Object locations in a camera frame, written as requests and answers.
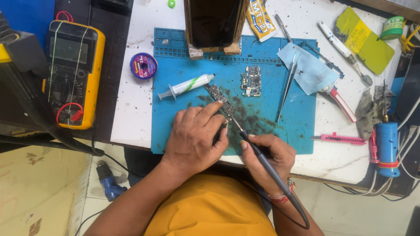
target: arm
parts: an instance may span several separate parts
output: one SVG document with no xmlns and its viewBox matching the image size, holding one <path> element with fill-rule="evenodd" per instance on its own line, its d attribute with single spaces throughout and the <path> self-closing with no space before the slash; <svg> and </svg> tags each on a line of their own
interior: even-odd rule
<svg viewBox="0 0 420 236">
<path fill-rule="evenodd" d="M 275 168 L 279 176 L 283 179 L 285 183 L 287 183 L 287 177 L 290 175 L 290 170 L 294 165 L 294 159 L 296 155 L 296 151 L 285 143 L 283 140 L 279 139 L 278 137 L 272 134 L 265 134 L 265 135 L 249 135 L 249 140 L 256 145 L 268 147 L 270 150 L 270 155 L 272 159 L 270 159 L 271 165 Z M 258 161 L 257 157 L 254 154 L 251 146 L 248 142 L 242 140 L 241 141 L 242 147 L 242 158 L 244 163 L 249 169 L 249 172 L 254 177 L 255 181 L 259 183 L 264 190 L 271 195 L 280 195 L 282 194 L 282 190 L 277 186 L 274 180 L 270 177 L 261 163 Z M 277 206 L 282 212 L 288 215 L 293 220 L 297 221 L 301 225 L 305 225 L 303 222 L 302 217 L 299 215 L 298 211 L 294 208 L 294 206 L 290 203 L 290 201 L 279 203 L 272 200 L 275 206 Z M 305 210 L 305 214 L 308 217 L 310 228 L 309 230 L 305 230 L 298 225 L 291 222 L 288 218 L 286 218 L 283 214 L 281 214 L 278 210 L 273 208 L 273 219 L 274 219 L 274 226 L 276 228 L 276 232 L 278 235 L 298 235 L 298 236 L 323 236 L 323 232 L 319 229 L 318 225 L 309 215 L 307 210 Z"/>
<path fill-rule="evenodd" d="M 85 236 L 138 236 L 147 228 L 159 204 L 172 191 L 217 160 L 228 146 L 226 129 L 212 146 L 223 115 L 213 115 L 221 102 L 177 112 L 162 161 L 144 179 L 112 202 Z"/>
</svg>

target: hand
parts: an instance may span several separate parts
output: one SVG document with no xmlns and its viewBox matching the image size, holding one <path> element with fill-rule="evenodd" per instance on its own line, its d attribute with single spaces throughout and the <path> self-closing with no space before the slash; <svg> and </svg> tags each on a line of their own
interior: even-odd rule
<svg viewBox="0 0 420 236">
<path fill-rule="evenodd" d="M 222 105 L 222 101 L 217 101 L 204 108 L 191 107 L 176 113 L 162 157 L 162 163 L 172 168 L 174 178 L 186 180 L 207 169 L 228 147 L 226 128 L 220 131 L 219 140 L 212 146 L 220 125 L 226 122 L 223 115 L 214 115 Z"/>
<path fill-rule="evenodd" d="M 248 139 L 258 146 L 265 146 L 270 149 L 272 159 L 269 159 L 271 165 L 277 171 L 281 179 L 287 184 L 287 177 L 294 165 L 294 158 L 296 151 L 283 140 L 272 134 L 252 135 Z M 264 169 L 260 161 L 255 156 L 252 147 L 248 142 L 241 140 L 242 159 L 248 167 L 249 172 L 254 177 L 254 180 L 260 184 L 264 190 L 271 195 L 280 195 L 283 191 L 274 182 L 268 172 Z"/>
</svg>

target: green solder paste tin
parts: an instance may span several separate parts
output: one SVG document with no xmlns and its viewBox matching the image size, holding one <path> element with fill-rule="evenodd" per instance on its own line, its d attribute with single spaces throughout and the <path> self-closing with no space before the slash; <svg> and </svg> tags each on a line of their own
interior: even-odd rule
<svg viewBox="0 0 420 236">
<path fill-rule="evenodd" d="M 404 21 L 404 17 L 402 16 L 394 16 L 389 18 L 383 24 L 383 33 L 381 34 L 382 40 L 393 40 L 398 39 L 401 37 L 403 28 L 402 22 Z"/>
</svg>

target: yellow shirt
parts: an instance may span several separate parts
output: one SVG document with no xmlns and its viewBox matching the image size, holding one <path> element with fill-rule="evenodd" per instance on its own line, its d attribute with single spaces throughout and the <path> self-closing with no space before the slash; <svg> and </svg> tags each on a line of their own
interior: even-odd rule
<svg viewBox="0 0 420 236">
<path fill-rule="evenodd" d="M 258 195 L 225 176 L 191 177 L 162 203 L 145 236 L 276 236 Z"/>
</svg>

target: person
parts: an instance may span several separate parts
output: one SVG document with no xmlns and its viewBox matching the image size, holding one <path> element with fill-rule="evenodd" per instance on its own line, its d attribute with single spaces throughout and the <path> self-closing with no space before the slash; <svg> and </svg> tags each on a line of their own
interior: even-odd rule
<svg viewBox="0 0 420 236">
<path fill-rule="evenodd" d="M 228 146 L 226 128 L 213 144 L 213 137 L 227 121 L 223 115 L 214 115 L 222 105 L 218 101 L 204 108 L 191 107 L 177 112 L 159 164 L 105 208 L 84 235 L 323 235 L 306 210 L 308 230 L 276 209 L 273 209 L 274 229 L 259 195 L 251 190 L 249 183 L 209 170 Z M 295 150 L 272 134 L 249 135 L 249 140 L 269 149 L 270 161 L 286 183 Z M 240 145 L 250 175 L 264 188 L 272 203 L 305 225 L 290 201 L 281 198 L 283 192 L 260 164 L 249 143 L 242 140 Z"/>
</svg>

